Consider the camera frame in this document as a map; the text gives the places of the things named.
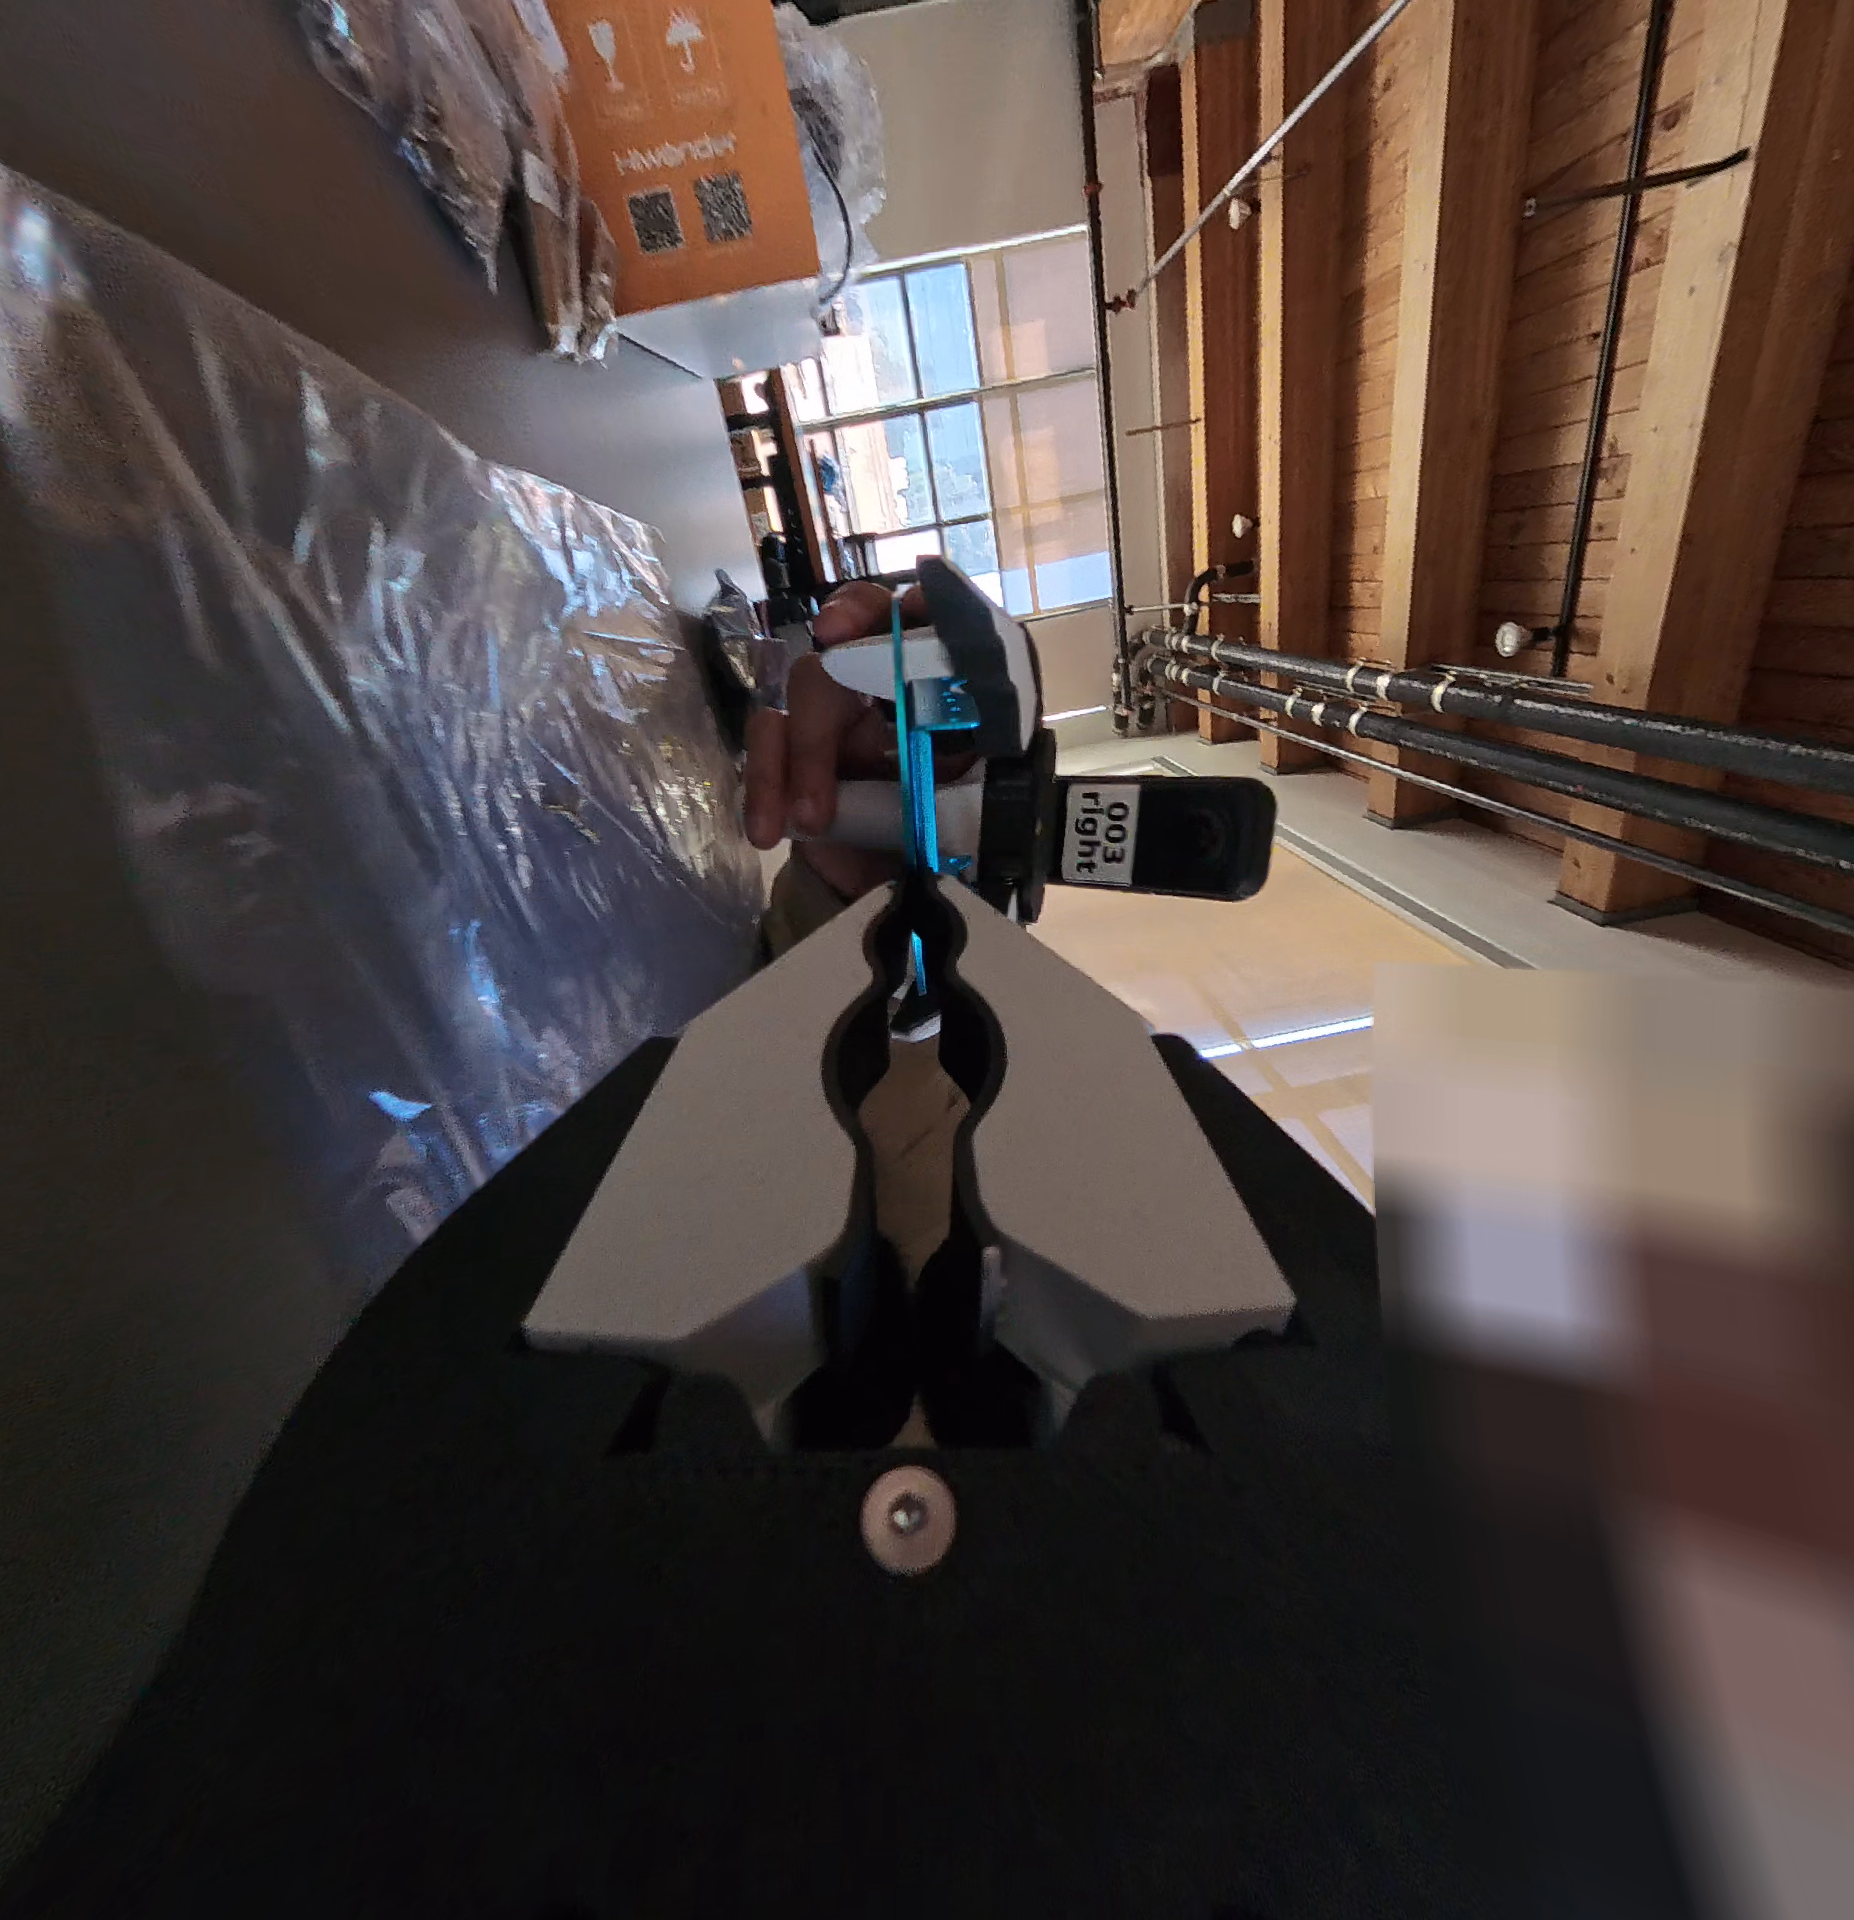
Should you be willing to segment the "crumpled dark plastic bag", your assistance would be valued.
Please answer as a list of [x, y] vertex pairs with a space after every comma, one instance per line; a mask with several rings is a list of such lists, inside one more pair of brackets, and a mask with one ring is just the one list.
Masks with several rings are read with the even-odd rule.
[[747, 588], [726, 569], [703, 613], [705, 661], [711, 703], [728, 748], [747, 744], [747, 725], [759, 712], [789, 711], [790, 651], [771, 634]]

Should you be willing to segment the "pile of small hardware bags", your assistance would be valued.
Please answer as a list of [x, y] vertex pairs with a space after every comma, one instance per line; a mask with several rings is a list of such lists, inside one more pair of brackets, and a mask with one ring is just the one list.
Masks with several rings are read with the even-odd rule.
[[571, 62], [546, 2], [296, 2], [329, 83], [392, 138], [495, 284], [505, 241], [546, 348], [618, 346], [618, 254], [579, 176]]

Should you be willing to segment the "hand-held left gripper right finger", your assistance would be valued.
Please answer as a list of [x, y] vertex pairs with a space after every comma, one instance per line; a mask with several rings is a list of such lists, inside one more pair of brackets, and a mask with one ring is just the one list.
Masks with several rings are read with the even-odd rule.
[[980, 1022], [958, 1194], [980, 1233], [980, 1329], [1065, 1418], [1103, 1376], [1280, 1338], [1298, 1308], [1148, 1023], [958, 882], [947, 1012]]

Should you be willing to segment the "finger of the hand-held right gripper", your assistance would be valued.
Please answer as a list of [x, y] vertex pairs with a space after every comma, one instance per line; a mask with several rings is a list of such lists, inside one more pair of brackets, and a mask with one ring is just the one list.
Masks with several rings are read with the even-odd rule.
[[[936, 849], [975, 851], [984, 779], [936, 786]], [[903, 851], [913, 812], [898, 781], [844, 781], [837, 787], [837, 842], [864, 851]]]
[[960, 566], [921, 559], [919, 588], [935, 635], [980, 716], [978, 754], [1025, 754], [1043, 721], [1033, 639]]

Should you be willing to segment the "person's right hand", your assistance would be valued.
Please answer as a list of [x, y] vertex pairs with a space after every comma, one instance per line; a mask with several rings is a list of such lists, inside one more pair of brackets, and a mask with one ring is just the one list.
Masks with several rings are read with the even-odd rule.
[[895, 874], [889, 855], [821, 839], [837, 817], [842, 781], [895, 777], [892, 721], [884, 709], [839, 682], [824, 653], [853, 639], [892, 635], [892, 615], [908, 629], [927, 620], [921, 588], [895, 595], [876, 582], [839, 586], [813, 623], [813, 645], [789, 672], [789, 706], [757, 711], [747, 725], [747, 839], [759, 851], [790, 844], [773, 882], [773, 905], [798, 938]]

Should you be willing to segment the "grid pane window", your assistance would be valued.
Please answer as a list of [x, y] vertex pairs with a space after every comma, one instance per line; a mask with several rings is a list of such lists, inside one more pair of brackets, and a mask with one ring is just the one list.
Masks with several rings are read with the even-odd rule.
[[1107, 437], [1085, 228], [861, 277], [781, 370], [842, 577], [962, 569], [1013, 615], [1111, 601]]

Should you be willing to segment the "orange cardboard box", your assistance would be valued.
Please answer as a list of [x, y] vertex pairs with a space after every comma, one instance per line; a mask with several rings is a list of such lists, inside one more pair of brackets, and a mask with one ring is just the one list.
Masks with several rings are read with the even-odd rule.
[[820, 237], [771, 2], [553, 2], [621, 332], [711, 379], [820, 352]]

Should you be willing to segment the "black insulated pipe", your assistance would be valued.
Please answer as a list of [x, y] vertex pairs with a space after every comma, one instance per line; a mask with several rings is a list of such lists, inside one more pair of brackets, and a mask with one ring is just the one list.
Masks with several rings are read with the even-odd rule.
[[1176, 666], [1227, 682], [1237, 701], [1268, 694], [1304, 711], [1340, 701], [1460, 716], [1854, 801], [1853, 745], [1601, 703], [1566, 682], [1457, 666], [1312, 660], [1175, 629], [1148, 629], [1140, 651], [1159, 672]]
[[1369, 769], [1396, 769], [1394, 763], [1374, 754], [1378, 745], [1390, 745], [1657, 828], [1695, 831], [1854, 875], [1854, 825], [1843, 820], [1755, 802], [1720, 789], [1651, 779], [1540, 748], [1502, 744], [1468, 732], [1441, 732], [1335, 694], [1276, 693], [1269, 685], [1250, 684], [1176, 655], [1151, 655], [1145, 678], [1162, 694], [1182, 703], [1213, 700], [1245, 703], [1261, 730], [1291, 737], [1301, 745], [1356, 762]]

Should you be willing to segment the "blue round metal plate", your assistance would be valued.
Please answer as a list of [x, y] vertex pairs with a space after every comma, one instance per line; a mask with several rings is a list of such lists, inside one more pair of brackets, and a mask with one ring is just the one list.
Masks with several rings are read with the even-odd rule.
[[892, 678], [895, 721], [898, 744], [898, 786], [903, 798], [903, 851], [909, 881], [939, 871], [939, 812], [935, 745], [929, 732], [917, 725], [913, 684], [908, 678], [905, 620], [901, 601], [892, 601]]

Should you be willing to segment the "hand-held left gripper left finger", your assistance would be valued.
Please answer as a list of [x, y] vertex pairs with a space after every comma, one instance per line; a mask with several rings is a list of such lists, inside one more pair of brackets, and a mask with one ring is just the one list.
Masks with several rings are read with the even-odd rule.
[[676, 1042], [534, 1298], [523, 1339], [728, 1378], [765, 1417], [829, 1357], [821, 1279], [867, 1220], [829, 1081], [853, 1012], [885, 1005], [871, 894]]

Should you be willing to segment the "bubble wrap bag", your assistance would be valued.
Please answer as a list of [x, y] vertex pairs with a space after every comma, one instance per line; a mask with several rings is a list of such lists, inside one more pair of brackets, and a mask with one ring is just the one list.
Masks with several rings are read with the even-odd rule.
[[775, 4], [773, 22], [816, 230], [824, 316], [876, 261], [867, 228], [888, 200], [885, 122], [865, 59], [796, 4]]

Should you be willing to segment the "clear plastic bag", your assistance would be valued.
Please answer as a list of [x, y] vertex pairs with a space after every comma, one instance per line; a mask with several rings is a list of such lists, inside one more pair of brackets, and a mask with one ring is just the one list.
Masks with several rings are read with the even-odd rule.
[[755, 962], [658, 535], [4, 162], [0, 447], [151, 932], [366, 1291]]

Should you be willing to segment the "black table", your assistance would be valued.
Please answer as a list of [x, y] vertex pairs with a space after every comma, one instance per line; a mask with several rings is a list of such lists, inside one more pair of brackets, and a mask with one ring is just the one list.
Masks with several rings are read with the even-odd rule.
[[844, 582], [832, 580], [826, 569], [813, 559], [804, 535], [793, 530], [766, 531], [757, 543], [757, 563], [769, 588], [773, 620], [810, 615], [837, 593]]

